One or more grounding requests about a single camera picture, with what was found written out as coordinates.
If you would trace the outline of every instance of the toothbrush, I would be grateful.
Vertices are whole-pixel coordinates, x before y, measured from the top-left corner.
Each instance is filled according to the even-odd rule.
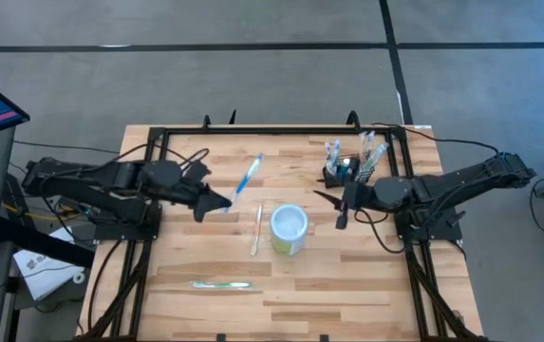
[[[192,287],[196,289],[244,289],[251,286],[253,285],[247,282],[206,283],[203,281],[192,281]]]
[[[246,175],[244,175],[244,177],[242,178],[242,180],[240,181],[240,184],[237,185],[234,193],[232,194],[232,203],[235,202],[235,199],[237,198],[238,195],[240,195],[240,193],[242,192],[242,190],[244,190],[244,188],[246,187],[246,184],[249,182],[249,180],[251,179],[251,177],[257,172],[259,171],[259,167],[261,166],[261,162],[263,161],[263,154],[259,154],[258,156],[256,156],[256,159],[253,161],[253,164],[251,165],[251,167],[249,168],[249,171],[246,173]],[[230,212],[230,208],[227,207],[225,208],[225,212],[226,213],[229,213]]]
[[[259,210],[256,212],[256,227],[254,228],[254,241],[251,248],[251,257],[256,256],[256,249],[259,245],[259,235],[261,235],[261,214],[263,213],[263,204],[259,204]]]
[[[327,150],[327,159],[330,158],[330,143],[325,142],[325,150]]]
[[[330,154],[327,157],[327,163],[326,163],[327,171],[332,176],[335,176],[337,174],[336,169],[337,169],[337,162],[339,161],[339,147],[340,147],[340,143],[339,143],[339,139],[337,139],[335,141],[335,149],[332,152],[330,152]],[[330,151],[330,146],[327,146],[325,144],[325,148],[327,149],[327,153],[328,153]]]
[[[379,160],[384,155],[384,152],[386,151],[388,147],[387,142],[380,144],[377,146],[377,150],[375,150],[375,153],[368,158],[368,160],[365,162],[365,164],[361,167],[362,172],[369,172],[375,168],[375,165],[379,162]]]

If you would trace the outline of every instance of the black cable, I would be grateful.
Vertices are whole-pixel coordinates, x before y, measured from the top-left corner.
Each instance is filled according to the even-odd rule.
[[[366,219],[368,219],[368,221],[359,219],[358,218],[358,213],[365,214]],[[375,233],[375,237],[377,238],[377,241],[382,246],[382,248],[385,249],[386,252],[391,253],[391,254],[400,254],[400,253],[404,252],[404,247],[401,248],[400,250],[391,250],[391,249],[389,249],[387,246],[385,246],[384,242],[382,241],[382,238],[379,236],[379,233],[377,232],[377,228],[375,227],[376,223],[384,221],[385,219],[387,219],[387,217],[388,217],[388,214],[385,214],[384,218],[373,221],[373,219],[370,217],[370,215],[366,211],[364,211],[362,209],[357,209],[356,212],[354,213],[354,219],[355,220],[357,220],[357,221],[359,221],[361,223],[370,224],[370,227],[373,229],[373,233]]]
[[[496,154],[499,154],[499,150],[497,148],[495,148],[494,146],[492,146],[490,144],[487,144],[487,143],[467,141],[467,140],[462,140],[462,139],[439,139],[439,138],[434,138],[434,137],[430,137],[427,134],[423,134],[422,132],[419,132],[417,130],[406,128],[406,127],[401,126],[399,124],[393,124],[393,123],[372,123],[372,124],[384,125],[384,126],[388,126],[388,127],[401,127],[401,128],[404,128],[404,130],[407,131],[407,132],[411,132],[411,133],[420,135],[420,136],[422,136],[424,138],[427,138],[427,139],[429,139],[431,141],[435,141],[435,142],[439,142],[439,143],[468,143],[468,144],[472,144],[472,145],[476,145],[476,146],[486,147],[486,148],[492,149]]]
[[[21,171],[22,173],[24,173],[25,175],[27,174],[27,171],[25,171],[24,168],[22,168],[22,167],[20,167],[20,166],[18,166],[18,165],[16,165],[16,164],[14,164],[14,163],[12,163],[12,161],[8,161],[8,163],[9,163],[10,166],[13,166],[14,168],[17,168],[18,170],[20,170],[20,171]]]
[[[45,197],[42,197],[42,200],[44,200],[44,203],[46,204],[46,207],[48,208],[48,210],[50,211],[50,213],[54,214],[54,216],[56,217],[56,219],[59,220],[59,222],[61,222],[61,225],[63,226],[63,229],[65,229],[66,233],[69,234],[72,238],[73,238],[73,241],[75,241],[75,243],[77,244],[78,242],[80,243],[83,243],[85,246],[87,247],[94,247],[93,244],[91,243],[85,243],[86,241],[90,241],[91,238],[85,238],[85,239],[80,239],[80,238],[77,238],[73,233],[71,233],[71,231],[69,230],[69,228],[66,226],[65,222],[63,221],[63,219],[61,218],[61,216],[59,215],[59,213],[57,213],[54,208],[52,208],[52,206],[50,205],[50,203],[47,202],[46,198]]]
[[[69,267],[75,267],[75,265],[67,265],[67,266],[64,266],[64,267],[56,267],[56,268],[49,268],[49,269],[44,269],[44,270],[40,270],[32,275],[25,275],[25,276],[19,276],[20,278],[23,278],[23,279],[26,279],[30,276],[37,276],[39,275],[40,273],[43,273],[43,272],[48,272],[48,271],[61,271],[61,270],[64,270],[64,269],[67,269]],[[0,284],[0,287],[8,284],[10,280],[10,277],[8,277],[8,279],[6,279],[3,283]]]
[[[57,145],[57,144],[50,144],[50,143],[38,143],[38,142],[21,142],[21,141],[17,141],[17,140],[15,140],[14,143],[20,143],[20,144],[29,145],[29,146],[40,146],[40,147],[80,149],[80,150],[96,151],[96,152],[104,152],[104,153],[113,153],[113,154],[120,153],[118,151],[112,151],[112,150],[107,150],[107,149],[103,149],[103,148],[96,148],[96,147],[68,146],[68,145]]]
[[[38,312],[40,312],[42,314],[52,314],[61,307],[61,304],[63,304],[63,302],[56,303],[56,306],[54,306],[54,308],[52,308],[50,310],[42,310],[42,309],[38,308],[37,305],[34,306],[33,308],[35,308],[35,310],[37,310]]]
[[[159,149],[162,149],[161,145],[158,145],[158,144],[156,144],[156,143],[154,143],[154,146],[157,147],[157,148],[159,148]],[[168,152],[174,154],[175,156],[181,158],[181,159],[183,160],[183,162],[189,161],[189,159],[183,157],[181,154],[179,154],[179,152],[177,152],[177,151],[175,151],[175,150],[172,150],[172,149],[166,147],[166,151],[168,151]]]
[[[78,328],[80,329],[80,334],[84,334],[84,327],[82,327],[82,324],[80,324],[80,317],[78,317]]]
[[[463,247],[461,247],[459,242],[454,241],[454,240],[447,240],[447,241],[449,241],[449,243],[451,243],[452,245],[454,245],[455,247],[457,247],[460,250],[460,252],[463,254],[463,259],[464,260],[466,260],[466,261],[468,260],[468,256],[465,254],[465,250],[463,249]]]
[[[22,207],[22,206],[17,206],[16,209],[23,209],[23,207]],[[25,208],[25,209],[29,209],[29,211],[30,211],[31,209],[37,209],[37,210],[41,210],[41,211],[44,211],[44,212],[49,212],[49,211],[50,211],[50,210],[47,209],[47,208],[42,208],[42,207],[40,207],[40,206],[31,205],[31,204],[27,204],[27,208]],[[54,210],[57,211],[57,209],[58,209],[58,201],[57,201],[56,204],[54,205]],[[65,215],[65,216],[66,216],[66,211],[62,211],[62,210],[61,210],[61,211],[58,212],[58,213],[59,213],[59,215],[62,214],[62,215]]]
[[[539,224],[539,221],[537,220],[537,217],[535,216],[535,210],[534,210],[534,193],[535,193],[535,187],[540,183],[544,181],[544,178],[541,180],[537,180],[534,183],[534,186],[531,188],[531,194],[529,194],[529,209],[531,209],[531,216],[534,218],[535,225],[539,230],[544,232],[544,228]]]
[[[92,329],[92,304],[94,304],[94,295],[97,293],[97,287],[99,286],[99,280],[101,280],[101,275],[103,274],[104,267],[107,265],[107,262],[111,258],[111,255],[113,255],[113,252],[120,246],[120,243],[122,243],[121,240],[118,240],[113,247],[109,250],[109,253],[104,257],[103,263],[101,264],[101,268],[99,269],[99,272],[97,273],[97,277],[94,279],[94,285],[92,286],[92,293],[90,293],[90,304],[88,305],[88,330],[90,331]]]
[[[202,152],[203,154],[199,158],[196,159],[196,156]],[[196,153],[194,153],[193,155],[191,155],[189,158],[187,158],[187,161],[182,162],[178,166],[183,166],[186,162],[189,162],[189,164],[191,164],[192,162],[201,161],[204,158],[206,158],[206,156],[208,156],[209,153],[211,153],[211,150],[209,150],[208,148],[202,148],[198,150]]]
[[[47,179],[49,178],[52,178],[52,177],[59,177],[59,176],[66,176],[66,175],[71,175],[71,174],[74,174],[74,173],[77,173],[77,172],[93,172],[93,171],[98,171],[104,167],[106,167],[107,165],[109,165],[110,163],[112,162],[117,162],[118,160],[126,157],[127,155],[131,154],[132,152],[138,150],[138,149],[141,149],[141,148],[144,148],[145,146],[147,146],[146,143],[142,143],[140,145],[137,145],[129,150],[127,150],[126,152],[120,154],[119,156],[117,157],[114,157],[112,159],[110,159],[109,161],[105,162],[104,164],[102,165],[99,165],[99,166],[94,166],[94,167],[89,167],[89,168],[79,168],[79,169],[74,169],[74,170],[67,170],[67,171],[64,171],[64,172],[59,172],[58,174],[56,175],[53,175],[53,176],[48,176],[47,178],[43,179],[42,180],[42,183],[44,181],[46,181]]]

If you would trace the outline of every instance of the cable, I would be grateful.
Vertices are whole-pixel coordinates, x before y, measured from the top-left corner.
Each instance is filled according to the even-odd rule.
[[[97,277],[94,279],[94,285],[92,286],[92,293],[90,294],[90,304],[88,305],[88,330],[92,329],[92,304],[94,303],[94,295],[97,293],[97,287],[99,286],[99,280],[101,280],[101,275],[103,274],[104,267],[107,265],[107,262],[111,258],[111,255],[113,255],[113,252],[120,246],[120,243],[122,243],[121,240],[118,240],[113,247],[109,250],[109,253],[104,257],[103,263],[101,264],[101,268],[99,269],[99,272],[97,273]]]
[[[40,273],[43,273],[43,272],[48,272],[48,271],[61,271],[61,270],[64,270],[64,269],[67,269],[69,267],[75,267],[75,265],[67,265],[67,266],[64,266],[64,267],[56,267],[56,268],[49,268],[49,269],[44,269],[44,270],[40,270],[32,275],[25,275],[25,276],[19,276],[20,278],[23,278],[23,279],[26,279],[30,276],[37,276],[39,275]],[[0,287],[8,284],[10,278],[6,279],[3,283],[0,284]]]
[[[21,171],[22,173],[24,173],[25,175],[27,174],[27,171],[25,171],[24,168],[22,168],[22,167],[20,167],[20,166],[18,166],[18,165],[16,165],[16,164],[14,164],[14,163],[12,163],[12,161],[8,161],[8,163],[9,163],[10,166],[13,166],[14,168],[17,168],[18,170],[20,170],[20,171]]]
[[[80,324],[80,317],[78,317],[78,328],[80,329],[80,334],[84,334],[84,327],[82,327],[82,324]]]
[[[27,207],[28,207],[29,209],[37,209],[37,210],[42,210],[42,211],[47,212],[47,208],[42,208],[42,207],[38,207],[38,206],[35,206],[35,205],[30,205],[30,204],[27,204]],[[62,213],[68,212],[68,210],[65,210],[65,209],[63,209],[63,208],[61,208],[61,209],[62,209],[62,210],[61,210]]]
[[[535,225],[537,226],[537,228],[539,228],[539,230],[541,230],[542,232],[544,232],[544,228],[541,226],[541,224],[539,224],[539,221],[537,220],[537,217],[535,216],[535,210],[534,210],[534,192],[535,192],[535,187],[540,183],[544,181],[544,178],[541,179],[541,180],[537,180],[535,183],[534,183],[534,186],[531,188],[531,193],[529,194],[529,209],[531,209],[531,216],[532,218],[534,218],[534,222],[535,222]]]
[[[42,314],[52,314],[61,307],[61,304],[63,304],[63,302],[56,303],[56,306],[54,306],[54,308],[52,308],[50,310],[42,310],[42,309],[38,308],[37,305],[34,306],[33,308],[35,308],[35,310],[37,310],[38,312],[40,312]]]
[[[93,247],[94,245],[91,244],[91,243],[85,243],[86,241],[90,241],[91,238],[88,238],[88,239],[80,239],[80,238],[77,238],[75,235],[73,235],[73,233],[71,233],[71,231],[69,230],[69,228],[66,226],[65,222],[63,221],[63,219],[61,218],[61,216],[54,211],[54,209],[52,208],[52,206],[50,205],[50,203],[47,202],[46,198],[42,197],[42,200],[44,200],[44,203],[46,204],[46,207],[48,208],[48,210],[50,211],[50,213],[54,214],[54,216],[56,217],[56,219],[59,220],[59,222],[61,222],[61,225],[63,226],[63,229],[65,229],[65,231],[69,234],[70,237],[73,238],[73,241],[75,241],[75,243],[77,244],[78,242],[81,242],[83,243],[84,245],[86,245],[87,247]]]
[[[103,148],[96,148],[96,147],[56,145],[56,144],[38,143],[38,142],[21,142],[21,141],[17,141],[17,140],[15,140],[14,143],[20,143],[20,144],[29,145],[29,146],[40,146],[40,147],[80,149],[80,150],[96,151],[96,152],[104,152],[104,153],[113,153],[113,154],[120,153],[118,151],[112,151],[112,150],[107,150],[107,149],[103,149]]]
[[[399,124],[393,124],[393,123],[372,123],[372,124],[384,125],[384,126],[388,126],[388,127],[401,127],[407,132],[411,132],[411,133],[420,135],[420,136],[422,136],[424,138],[427,138],[427,139],[429,139],[431,141],[435,141],[435,142],[439,142],[439,143],[468,143],[468,144],[472,144],[472,145],[476,145],[476,146],[486,147],[486,148],[492,149],[496,154],[499,154],[499,150],[497,148],[495,148],[494,146],[492,146],[490,144],[487,144],[487,143],[467,141],[467,140],[462,140],[462,139],[439,139],[439,138],[434,138],[434,137],[430,137],[429,135],[423,134],[422,132],[419,132],[417,130],[406,128],[406,127],[401,126]]]
[[[202,152],[204,152],[204,153],[202,154],[202,156],[200,156],[199,158],[197,158],[197,159],[194,160],[194,158],[195,158],[198,154],[200,154],[200,153],[202,153]],[[211,152],[211,150],[209,150],[208,148],[202,148],[202,149],[198,150],[196,153],[194,153],[193,155],[191,155],[189,158],[187,158],[186,161],[182,162],[182,163],[179,164],[178,166],[183,166],[186,162],[189,162],[189,165],[191,165],[193,162],[201,161],[201,160],[203,160],[204,158],[206,158],[206,156],[208,156],[208,154],[209,154],[210,152]]]
[[[6,208],[6,210],[9,210],[11,211],[12,213],[18,213],[18,209],[14,208],[13,206],[11,205],[8,205],[8,204],[5,204],[4,202],[2,202],[2,206],[4,208]],[[31,213],[25,213],[24,214],[25,216],[28,216],[28,217],[31,217],[31,218],[34,218],[34,219],[43,219],[43,220],[57,220],[56,217],[46,217],[46,216],[41,216],[41,215],[37,215],[37,214],[31,214]],[[74,216],[71,216],[71,217],[68,217],[66,218],[66,220],[72,220],[72,219],[76,219],[78,217],[80,217],[81,214],[78,214],[78,215],[74,215]]]
[[[66,176],[66,175],[70,175],[70,174],[74,174],[74,173],[77,173],[77,172],[94,172],[94,171],[98,171],[104,167],[106,167],[107,165],[109,165],[110,163],[112,162],[117,162],[118,160],[126,157],[127,155],[131,154],[132,152],[136,151],[136,150],[139,150],[141,148],[144,148],[145,146],[147,146],[146,143],[142,143],[140,145],[137,145],[129,150],[127,150],[126,152],[120,154],[119,156],[117,157],[114,157],[112,159],[110,159],[109,161],[105,162],[104,164],[102,165],[99,165],[99,166],[94,166],[94,167],[89,167],[89,168],[79,168],[79,169],[73,169],[73,170],[67,170],[67,171],[63,171],[63,172],[59,172],[57,173],[56,175],[52,175],[52,176],[48,176],[46,177],[45,179],[42,180],[42,183],[40,183],[40,186],[48,179],[52,178],[52,177],[59,177],[59,176]]]
[[[156,144],[156,143],[154,143],[154,146],[157,147],[157,148],[159,148],[159,149],[162,149],[161,145],[158,145],[158,144]],[[175,150],[172,150],[172,149],[166,147],[166,151],[168,151],[168,152],[174,154],[175,156],[181,158],[181,159],[183,160],[183,162],[189,161],[189,159],[183,157],[182,155],[179,154],[179,152],[177,152],[177,151],[175,151]]]
[[[364,220],[359,219],[358,218],[358,213],[365,214],[366,219],[368,219],[368,221],[364,221]],[[354,219],[355,220],[357,220],[357,221],[359,221],[361,223],[370,224],[370,227],[373,229],[373,233],[375,233],[375,237],[377,238],[377,241],[382,246],[382,248],[385,249],[386,252],[391,253],[391,254],[400,254],[400,253],[404,252],[404,246],[400,250],[391,250],[391,249],[389,249],[387,246],[385,246],[384,242],[382,241],[382,238],[379,236],[379,233],[377,232],[377,228],[375,227],[376,223],[384,221],[385,219],[387,219],[387,217],[388,217],[388,214],[385,214],[384,218],[373,221],[373,219],[370,217],[370,215],[366,211],[364,211],[362,209],[357,209],[356,212],[354,213]]]
[[[455,240],[447,240],[449,241],[449,243],[451,243],[452,245],[454,245],[455,247],[457,247],[460,252],[463,254],[463,259],[464,260],[468,260],[468,256],[465,254],[465,250],[463,249],[463,247],[461,247],[460,243],[458,241],[455,241]]]

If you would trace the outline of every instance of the black metal frame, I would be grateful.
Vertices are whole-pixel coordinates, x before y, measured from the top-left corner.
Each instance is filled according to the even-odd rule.
[[[233,124],[235,120],[235,113],[230,119],[230,124]],[[153,150],[155,143],[158,139],[161,139],[161,146],[159,152],[159,158],[164,159],[166,157],[166,148],[172,135],[190,135],[190,134],[274,134],[274,135],[290,135],[290,134],[320,134],[320,135],[355,135],[365,131],[375,130],[376,133],[382,134],[385,140],[389,144],[388,147],[388,159],[390,164],[390,171],[392,176],[399,176],[399,167],[396,158],[396,146],[395,141],[399,142],[400,150],[403,155],[404,173],[407,177],[413,177],[413,164],[411,162],[410,153],[408,149],[408,142],[404,129],[401,127],[361,127],[358,115],[352,111],[347,117],[347,126],[345,127],[323,127],[323,126],[303,126],[303,127],[265,127],[265,126],[211,126],[211,121],[208,116],[204,117],[204,123],[201,127],[153,127],[150,128],[147,140],[147,147],[145,150],[145,159],[151,161],[153,158]],[[110,308],[105,312],[102,317],[104,323],[100,326],[104,330],[109,323],[111,326],[110,336],[117,339],[131,339],[136,341],[136,336],[139,332],[139,324],[141,319],[142,301],[144,297],[144,288],[147,275],[147,267],[149,262],[149,256],[151,253],[152,241],[145,241],[143,243],[143,249],[140,260],[135,267],[135,270],[131,273],[132,260],[135,254],[137,244],[135,241],[128,241],[126,252],[124,256],[124,264],[122,268],[121,283],[118,291],[118,296]],[[423,268],[417,260],[413,246],[408,246],[405,250],[405,260],[409,271],[409,280],[411,284],[411,291],[413,294],[413,304],[415,307],[415,314],[417,319],[418,330],[421,341],[474,341],[478,340],[478,337],[467,331],[463,326],[463,323],[455,316],[450,310],[446,302],[442,299],[438,292],[438,286],[436,283],[436,276],[434,273],[434,262],[432,260],[432,254],[429,248],[429,241],[421,241],[420,249],[422,253]],[[135,301],[133,311],[130,319],[130,329],[127,336],[120,336],[120,329],[122,325],[122,311],[123,301],[127,295],[132,291],[132,287],[137,285]],[[427,327],[427,320],[425,310],[423,306],[421,287],[429,294],[432,299],[432,305],[434,310],[434,320],[438,335],[430,334]],[[455,332],[456,337],[448,337],[445,322]],[[90,338],[85,340],[101,341],[101,339]],[[328,335],[321,335],[321,341],[329,341]],[[218,340],[224,340],[225,335],[219,334]]]

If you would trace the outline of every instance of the metal bracket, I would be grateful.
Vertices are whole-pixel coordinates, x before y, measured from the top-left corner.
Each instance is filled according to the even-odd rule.
[[[202,130],[204,132],[208,132],[210,124],[211,124],[211,117],[209,117],[208,115],[204,115],[204,124],[202,125]]]
[[[360,119],[358,118],[358,114],[356,114],[356,111],[351,110],[349,114],[347,114],[346,124],[353,124],[356,131],[360,133]]]
[[[230,118],[229,124],[235,124],[235,109],[234,109],[234,112],[232,113],[232,117]]]
[[[391,126],[389,127],[389,132],[392,134],[399,142],[406,142],[406,130],[402,126]]]
[[[441,212],[438,219],[429,226],[420,229],[411,227],[411,216],[409,213],[394,215],[396,232],[405,241],[428,241],[428,240],[461,240],[461,229],[458,219],[464,212],[457,213],[455,208]]]
[[[149,128],[149,133],[147,134],[147,142],[149,143],[156,141],[162,134],[164,134],[164,127]]]
[[[145,219],[140,225],[116,222],[112,214],[109,214],[109,219],[102,218],[102,215],[104,212],[97,216],[101,222],[97,222],[94,231],[94,239],[96,240],[146,241],[158,238],[161,206],[156,201],[147,205]]]

